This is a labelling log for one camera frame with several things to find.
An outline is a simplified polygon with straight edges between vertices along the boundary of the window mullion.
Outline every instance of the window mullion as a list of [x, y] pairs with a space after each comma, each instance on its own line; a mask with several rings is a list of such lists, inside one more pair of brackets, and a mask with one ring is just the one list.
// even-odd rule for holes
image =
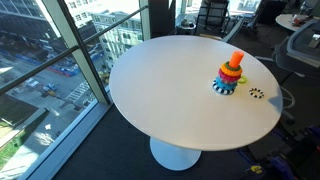
[[[148, 0], [139, 0], [139, 4], [140, 4], [139, 8], [146, 5], [149, 6]], [[141, 16], [143, 40], [146, 41], [151, 38], [149, 8], [143, 10], [140, 13], [140, 16]]]

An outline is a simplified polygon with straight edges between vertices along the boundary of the white pedestal base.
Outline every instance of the white pedestal base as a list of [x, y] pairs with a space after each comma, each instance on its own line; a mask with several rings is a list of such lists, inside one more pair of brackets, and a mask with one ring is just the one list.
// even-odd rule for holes
[[193, 166], [200, 158], [201, 151], [173, 146], [154, 138], [150, 138], [153, 157], [163, 167], [181, 171]]

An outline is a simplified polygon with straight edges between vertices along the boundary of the office building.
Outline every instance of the office building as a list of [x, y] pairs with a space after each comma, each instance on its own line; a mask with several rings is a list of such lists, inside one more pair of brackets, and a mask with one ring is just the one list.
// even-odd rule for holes
[[[122, 11], [109, 12], [108, 10], [102, 10], [101, 12], [98, 10], [96, 12], [91, 11], [90, 14], [97, 32], [110, 27], [129, 15]], [[119, 56], [132, 46], [143, 41], [140, 16], [130, 18], [103, 34], [99, 39], [104, 51], [103, 59], [108, 63], [109, 68], [112, 68]]]
[[[66, 0], [66, 5], [81, 29], [91, 21], [86, 11], [100, 6], [104, 0]], [[41, 0], [1, 0], [0, 33], [34, 48], [62, 52], [66, 49], [61, 34]]]

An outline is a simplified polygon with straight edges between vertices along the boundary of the white round table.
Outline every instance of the white round table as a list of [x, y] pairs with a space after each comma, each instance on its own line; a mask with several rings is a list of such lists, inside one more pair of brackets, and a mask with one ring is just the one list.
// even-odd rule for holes
[[[248, 79], [232, 95], [212, 88], [220, 66], [238, 48], [197, 36], [147, 40], [124, 53], [110, 75], [112, 99], [122, 115], [151, 137], [155, 159], [171, 170], [191, 167], [201, 151], [242, 147], [277, 124], [282, 94], [271, 72], [245, 52]], [[259, 88], [262, 99], [250, 96]]]
[[293, 26], [292, 18], [293, 18], [293, 14], [280, 14], [279, 16], [276, 17], [276, 22], [280, 26], [286, 29], [289, 29], [291, 31], [296, 31], [300, 28], [300, 26]]

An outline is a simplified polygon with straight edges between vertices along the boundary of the desk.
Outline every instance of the desk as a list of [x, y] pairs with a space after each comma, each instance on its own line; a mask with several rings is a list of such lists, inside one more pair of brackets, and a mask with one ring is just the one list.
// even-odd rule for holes
[[300, 26], [293, 26], [292, 25], [292, 17], [293, 17], [293, 14], [280, 14], [279, 16], [276, 17], [276, 22], [280, 26], [282, 26], [288, 30], [296, 31], [300, 28]]
[[[110, 93], [122, 115], [151, 137], [155, 159], [171, 170], [197, 162], [201, 151], [253, 143], [278, 122], [282, 94], [271, 72], [245, 53], [248, 79], [234, 94], [220, 95], [212, 82], [238, 48], [197, 36], [147, 40], [124, 53], [110, 75]], [[255, 99], [250, 88], [265, 96]]]

